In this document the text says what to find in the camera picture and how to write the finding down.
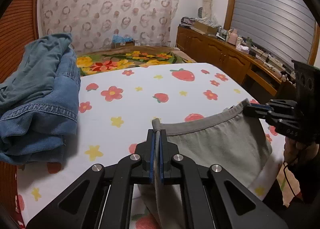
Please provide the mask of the person's right hand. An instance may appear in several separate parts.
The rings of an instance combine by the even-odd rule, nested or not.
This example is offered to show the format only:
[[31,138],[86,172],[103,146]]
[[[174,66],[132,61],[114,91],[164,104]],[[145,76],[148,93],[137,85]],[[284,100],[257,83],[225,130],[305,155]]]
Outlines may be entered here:
[[285,137],[284,144],[284,162],[286,164],[298,164],[311,159],[318,155],[319,145],[312,143],[306,146],[300,142],[296,142]]

